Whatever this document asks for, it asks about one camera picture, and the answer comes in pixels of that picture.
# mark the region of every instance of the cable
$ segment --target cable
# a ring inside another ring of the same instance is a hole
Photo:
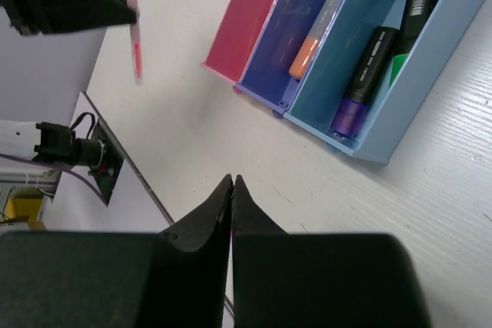
[[[95,115],[94,114],[92,114],[89,111],[85,111],[84,113],[80,114],[77,117],[77,119],[75,120],[75,122],[73,123],[73,125],[70,127],[71,130],[76,129],[80,125],[80,123],[82,123],[82,121],[84,120],[84,118],[87,117],[87,116],[91,117],[91,127],[89,127],[89,131],[87,132],[87,135],[85,136],[85,139],[86,140],[89,139],[89,136],[91,136],[91,132],[92,132],[92,130],[95,127],[96,119],[95,119]]]
[[[7,210],[8,200],[10,200],[10,195],[12,195],[12,191],[14,190],[14,188],[15,187],[10,187],[10,190],[8,190],[7,198],[5,199],[5,204],[3,205],[2,213],[0,214],[2,216],[2,221],[10,220],[10,218],[5,215],[5,211]]]
[[[42,190],[41,188],[36,188],[36,190],[38,190],[39,192],[41,192],[43,195],[47,196],[47,197],[50,197],[51,199],[54,199],[55,198],[55,194],[51,194],[47,191],[44,191]]]
[[[91,191],[94,192],[94,194],[96,194],[96,196],[99,198],[99,200],[101,200],[104,205],[108,206],[108,203],[106,203],[106,200],[103,198],[101,192],[99,192],[99,190],[97,188],[95,188],[89,181],[87,181],[80,174],[75,173],[74,171],[71,171],[71,170],[69,170],[67,168],[64,168],[62,166],[59,166],[59,165],[46,164],[46,163],[38,163],[38,162],[35,162],[35,161],[29,161],[27,159],[21,159],[20,157],[13,157],[13,156],[7,155],[7,154],[0,154],[0,157],[2,157],[4,159],[7,159],[8,161],[16,161],[18,163],[36,165],[38,167],[50,168],[50,169],[54,169],[56,171],[61,171],[61,172],[65,172],[66,174],[70,174],[71,176],[73,176],[73,177],[79,179],[80,181],[84,182],[84,184],[86,184],[87,187],[89,187],[91,189]]]

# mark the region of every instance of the light blue bin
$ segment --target light blue bin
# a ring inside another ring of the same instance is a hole
[[[406,0],[343,0],[285,117],[345,154],[386,164],[483,1],[439,0],[391,89],[390,65],[361,133],[347,139],[329,130],[344,91],[374,28],[400,28]]]

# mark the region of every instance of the purple cable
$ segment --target purple cable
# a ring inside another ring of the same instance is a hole
[[[35,161],[28,161],[27,159],[22,159],[20,157],[13,157],[11,155],[6,155],[6,154],[0,154],[0,157],[3,157],[4,159],[7,159],[8,161],[17,161],[18,163],[36,165],[38,167],[50,168],[50,169],[54,169],[56,171],[61,171],[61,172],[65,172],[66,174],[70,174],[71,176],[78,178],[80,181],[84,182],[92,190],[92,192],[94,192],[97,195],[99,200],[101,200],[104,205],[108,206],[108,204],[106,203],[106,200],[103,198],[103,196],[99,192],[99,190],[97,188],[95,188],[89,181],[87,181],[85,178],[83,178],[80,174],[77,174],[74,171],[70,171],[69,169],[63,168],[62,166],[59,166],[59,165],[37,163]]]

